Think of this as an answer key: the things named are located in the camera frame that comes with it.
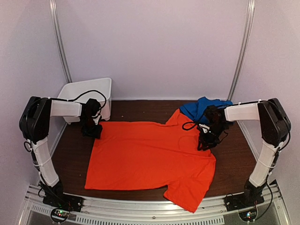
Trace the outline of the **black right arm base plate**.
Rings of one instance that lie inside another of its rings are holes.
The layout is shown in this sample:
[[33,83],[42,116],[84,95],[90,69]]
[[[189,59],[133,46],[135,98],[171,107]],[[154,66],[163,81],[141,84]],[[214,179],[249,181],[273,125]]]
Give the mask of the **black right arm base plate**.
[[224,197],[224,203],[227,211],[241,210],[264,203],[264,197],[261,189],[246,188],[244,192],[240,194],[227,194]]

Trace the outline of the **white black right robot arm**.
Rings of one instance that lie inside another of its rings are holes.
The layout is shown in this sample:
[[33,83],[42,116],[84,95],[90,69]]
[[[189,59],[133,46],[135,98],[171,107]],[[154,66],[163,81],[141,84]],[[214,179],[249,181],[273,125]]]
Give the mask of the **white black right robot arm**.
[[248,181],[254,187],[266,183],[267,176],[275,167],[275,159],[290,140],[291,123],[277,98],[227,106],[208,106],[204,116],[207,125],[197,123],[200,129],[200,148],[207,150],[221,143],[219,137],[230,123],[240,120],[260,122],[262,149]]

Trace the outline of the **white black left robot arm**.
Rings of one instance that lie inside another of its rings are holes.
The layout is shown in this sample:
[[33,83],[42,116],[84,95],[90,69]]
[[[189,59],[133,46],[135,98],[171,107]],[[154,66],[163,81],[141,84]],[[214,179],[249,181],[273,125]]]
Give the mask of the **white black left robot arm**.
[[79,119],[82,135],[99,139],[103,129],[99,121],[102,119],[101,111],[106,102],[105,100],[101,104],[93,98],[88,99],[86,103],[79,103],[73,99],[36,96],[29,99],[20,118],[19,128],[26,142],[30,145],[35,167],[43,184],[54,187],[60,181],[54,169],[47,143],[50,118],[72,117]]

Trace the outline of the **orange t-shirt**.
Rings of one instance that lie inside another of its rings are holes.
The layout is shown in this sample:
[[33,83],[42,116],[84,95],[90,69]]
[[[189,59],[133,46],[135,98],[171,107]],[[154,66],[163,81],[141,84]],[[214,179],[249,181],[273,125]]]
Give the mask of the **orange t-shirt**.
[[94,141],[85,189],[145,190],[167,187],[164,197],[196,212],[215,174],[216,159],[199,151],[198,130],[182,129],[189,118],[176,110],[164,123],[103,121]]

